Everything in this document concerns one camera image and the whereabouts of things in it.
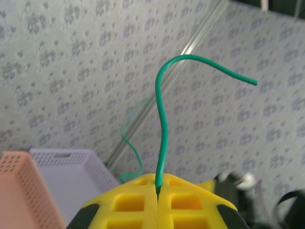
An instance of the plastic basket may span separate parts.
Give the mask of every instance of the plastic basket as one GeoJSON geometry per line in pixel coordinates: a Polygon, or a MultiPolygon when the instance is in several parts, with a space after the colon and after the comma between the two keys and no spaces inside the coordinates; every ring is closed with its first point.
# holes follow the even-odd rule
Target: plastic basket
{"type": "Polygon", "coordinates": [[[63,229],[64,223],[27,152],[0,157],[0,228],[63,229]]]}
{"type": "Polygon", "coordinates": [[[89,199],[119,182],[91,150],[31,149],[67,226],[89,199]]]}

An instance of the white plastic basket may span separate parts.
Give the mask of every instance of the white plastic basket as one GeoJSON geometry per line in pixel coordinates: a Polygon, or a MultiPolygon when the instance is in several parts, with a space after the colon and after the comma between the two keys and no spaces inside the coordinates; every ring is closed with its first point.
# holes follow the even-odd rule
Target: white plastic basket
{"type": "Polygon", "coordinates": [[[119,182],[91,150],[31,149],[67,226],[88,200],[119,182]]]}

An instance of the patterned wallpaper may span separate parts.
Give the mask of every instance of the patterned wallpaper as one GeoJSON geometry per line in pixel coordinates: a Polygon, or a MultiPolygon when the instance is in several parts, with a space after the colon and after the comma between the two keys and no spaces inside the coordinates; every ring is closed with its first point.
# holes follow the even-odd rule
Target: patterned wallpaper
{"type": "Polygon", "coordinates": [[[88,148],[101,159],[210,0],[3,0],[0,149],[88,148]]]}
{"type": "MultiPolygon", "coordinates": [[[[230,3],[194,51],[248,77],[241,83],[189,61],[164,96],[170,139],[166,172],[194,183],[219,172],[253,172],[270,210],[305,182],[305,25],[230,3]]],[[[155,109],[133,141],[144,172],[155,172],[160,147],[155,109]]],[[[113,173],[138,169],[128,149],[113,173]]]]}

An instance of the black strap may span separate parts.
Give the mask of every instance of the black strap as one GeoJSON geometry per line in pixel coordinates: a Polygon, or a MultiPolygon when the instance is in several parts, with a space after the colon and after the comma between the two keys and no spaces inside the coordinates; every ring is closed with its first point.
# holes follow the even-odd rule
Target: black strap
{"type": "Polygon", "coordinates": [[[283,220],[279,219],[279,216],[278,216],[278,206],[279,206],[279,204],[283,203],[284,201],[286,201],[288,199],[295,198],[295,197],[300,197],[300,196],[303,196],[303,195],[304,195],[303,190],[291,191],[291,192],[288,192],[285,195],[283,195],[281,197],[281,199],[277,202],[276,206],[274,207],[274,218],[277,221],[280,228],[290,229],[289,226],[283,220]]]}

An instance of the green wire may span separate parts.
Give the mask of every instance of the green wire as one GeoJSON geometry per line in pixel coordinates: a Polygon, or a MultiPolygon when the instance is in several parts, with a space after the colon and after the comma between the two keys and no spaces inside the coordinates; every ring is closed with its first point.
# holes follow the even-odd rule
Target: green wire
{"type": "Polygon", "coordinates": [[[157,100],[157,108],[159,112],[160,122],[161,122],[161,145],[160,145],[160,152],[159,152],[159,158],[158,158],[158,164],[157,164],[157,171],[156,171],[156,178],[155,178],[155,186],[156,186],[156,193],[157,196],[159,196],[161,185],[163,182],[163,174],[164,174],[164,165],[165,165],[165,159],[166,159],[166,152],[167,152],[167,146],[168,146],[168,125],[166,120],[166,113],[164,110],[163,100],[162,100],[162,91],[161,91],[161,83],[162,83],[162,76],[164,72],[174,63],[182,60],[195,60],[202,63],[205,63],[209,66],[212,66],[215,69],[218,69],[219,71],[237,79],[240,81],[244,81],[246,83],[257,85],[257,81],[247,78],[245,76],[242,76],[240,74],[234,73],[225,67],[215,63],[214,61],[211,61],[209,59],[206,59],[202,56],[197,55],[180,55],[172,58],[168,62],[166,62],[162,68],[159,70],[156,78],[155,83],[155,92],[156,92],[156,100],[157,100]]]}
{"type": "Polygon", "coordinates": [[[121,134],[122,134],[123,140],[124,140],[133,150],[134,150],[134,152],[135,152],[135,154],[136,154],[136,156],[137,156],[137,159],[138,159],[138,161],[139,161],[139,164],[140,164],[140,169],[139,169],[139,171],[138,171],[137,173],[124,173],[124,174],[121,175],[120,181],[124,184],[124,183],[126,182],[126,181],[125,181],[126,178],[137,178],[138,176],[140,176],[140,175],[142,174],[142,172],[143,172],[143,164],[142,164],[142,161],[141,161],[141,159],[140,159],[140,156],[139,156],[137,150],[136,150],[136,149],[134,148],[134,146],[125,138],[124,133],[121,133],[121,134]]]}

